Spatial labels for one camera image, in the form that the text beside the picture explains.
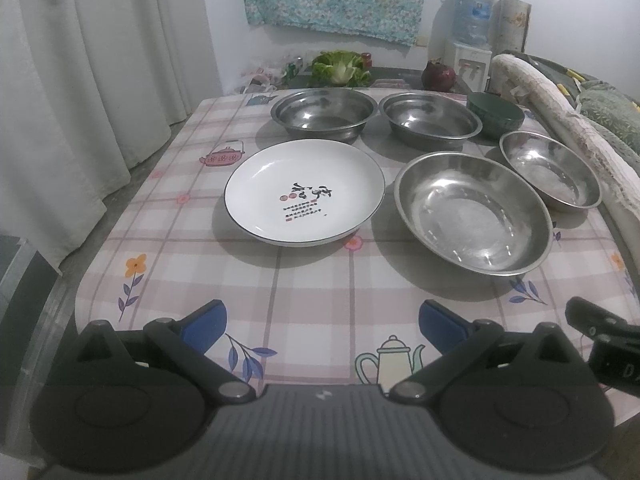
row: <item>black circular disc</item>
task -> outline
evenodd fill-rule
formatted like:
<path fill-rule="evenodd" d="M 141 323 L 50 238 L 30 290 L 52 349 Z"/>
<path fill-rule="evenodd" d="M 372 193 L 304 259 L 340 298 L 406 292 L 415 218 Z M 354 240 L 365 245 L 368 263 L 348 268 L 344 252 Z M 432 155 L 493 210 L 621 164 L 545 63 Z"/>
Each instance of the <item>black circular disc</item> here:
<path fill-rule="evenodd" d="M 505 368 L 462 377 L 444 391 L 440 420 L 454 444 L 517 472 L 555 472 L 599 452 L 613 426 L 597 384 L 535 384 Z"/>
<path fill-rule="evenodd" d="M 38 444 L 62 465 L 101 473 L 150 467 L 183 450 L 204 424 L 202 394 L 176 374 L 133 366 L 120 375 L 126 384 L 92 365 L 102 384 L 45 386 L 31 410 Z"/>

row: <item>bowl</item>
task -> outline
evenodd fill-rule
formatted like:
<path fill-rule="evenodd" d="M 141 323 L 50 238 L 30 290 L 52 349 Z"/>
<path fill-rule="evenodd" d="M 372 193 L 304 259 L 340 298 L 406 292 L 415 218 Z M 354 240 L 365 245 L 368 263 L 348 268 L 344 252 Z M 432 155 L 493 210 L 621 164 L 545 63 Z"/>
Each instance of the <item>bowl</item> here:
<path fill-rule="evenodd" d="M 466 97 L 466 107 L 480 117 L 481 135 L 496 142 L 503 134 L 520 129 L 524 122 L 521 108 L 497 95 L 473 92 Z"/>
<path fill-rule="evenodd" d="M 288 95 L 271 117 L 294 137 L 351 142 L 378 109 L 368 95 L 347 88 L 313 88 Z"/>
<path fill-rule="evenodd" d="M 432 92 L 389 95 L 379 109 L 402 142 L 424 152 L 460 149 L 482 129 L 462 104 Z"/>
<path fill-rule="evenodd" d="M 385 178 L 366 153 L 332 140 L 276 144 L 248 158 L 225 187 L 229 216 L 274 245 L 311 247 L 356 231 L 380 206 Z"/>
<path fill-rule="evenodd" d="M 602 190 L 598 178 L 564 144 L 541 134 L 511 132 L 500 139 L 500 150 L 549 207 L 578 212 L 600 205 Z"/>
<path fill-rule="evenodd" d="M 498 162 L 457 152 L 409 162 L 394 186 L 402 220 L 445 260 L 489 276 L 516 276 L 549 254 L 551 217 L 536 191 Z"/>

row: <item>tablecloth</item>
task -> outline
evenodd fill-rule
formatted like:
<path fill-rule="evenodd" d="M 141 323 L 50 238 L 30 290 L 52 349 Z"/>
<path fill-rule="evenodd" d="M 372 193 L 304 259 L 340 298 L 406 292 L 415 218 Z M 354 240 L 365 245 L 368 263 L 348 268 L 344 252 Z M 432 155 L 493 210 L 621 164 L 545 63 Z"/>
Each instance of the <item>tablecloth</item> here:
<path fill-rule="evenodd" d="M 388 391 L 439 356 L 418 328 L 425 300 L 437 300 L 468 320 L 493 319 L 510 331 L 558 323 L 585 358 L 591 342 L 564 318 L 572 296 L 640 322 L 638 296 L 597 210 L 552 212 L 552 251 L 520 278 L 468 272 L 423 247 L 402 223 L 393 198 L 396 174 L 421 152 L 391 136 L 379 115 L 354 146 L 382 168 L 385 198 L 353 237 L 299 249 L 245 234 L 226 212 L 225 184 L 249 156 L 290 139 L 270 116 L 274 100 L 290 92 L 200 104 L 82 279 L 78 330 L 93 319 L 107 319 L 117 330 L 140 329 L 158 317 L 180 319 L 218 299 L 224 305 L 219 336 L 206 355 L 258 392 L 267 383 L 361 382 Z M 393 92 L 365 91 L 377 100 Z M 545 133 L 530 112 L 523 129 Z M 464 151 L 499 154 L 482 139 L 467 142 Z M 634 397 L 617 390 L 607 395 L 617 422 L 640 411 Z"/>

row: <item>cabbage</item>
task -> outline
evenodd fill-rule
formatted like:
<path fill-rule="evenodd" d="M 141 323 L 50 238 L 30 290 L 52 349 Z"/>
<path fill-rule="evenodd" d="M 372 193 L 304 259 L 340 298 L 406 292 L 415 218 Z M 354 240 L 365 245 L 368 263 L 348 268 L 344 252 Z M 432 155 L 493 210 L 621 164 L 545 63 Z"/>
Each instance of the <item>cabbage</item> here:
<path fill-rule="evenodd" d="M 321 52 L 311 63 L 311 83 L 332 86 L 366 86 L 371 74 L 364 70 L 364 60 L 356 52 L 334 50 Z"/>

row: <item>stainless steel bowl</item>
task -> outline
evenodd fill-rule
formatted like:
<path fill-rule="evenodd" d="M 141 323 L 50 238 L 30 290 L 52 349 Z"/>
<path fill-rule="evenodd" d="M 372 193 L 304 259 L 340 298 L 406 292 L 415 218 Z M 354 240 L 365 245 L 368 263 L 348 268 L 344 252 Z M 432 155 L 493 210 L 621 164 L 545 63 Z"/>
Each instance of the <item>stainless steel bowl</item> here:
<path fill-rule="evenodd" d="M 296 138 L 350 142 L 377 111 L 368 95 L 348 88 L 313 88 L 283 97 L 271 117 Z"/>
<path fill-rule="evenodd" d="M 402 220 L 427 248 L 463 269 L 515 276 L 539 266 L 553 227 L 542 199 L 498 162 L 457 152 L 419 156 L 394 186 Z"/>
<path fill-rule="evenodd" d="M 379 108 L 402 142 L 425 152 L 459 149 L 482 130 L 475 113 L 437 93 L 389 95 Z"/>
<path fill-rule="evenodd" d="M 564 144 L 532 132 L 511 132 L 500 139 L 500 150 L 549 207 L 577 212 L 602 201 L 595 173 Z"/>

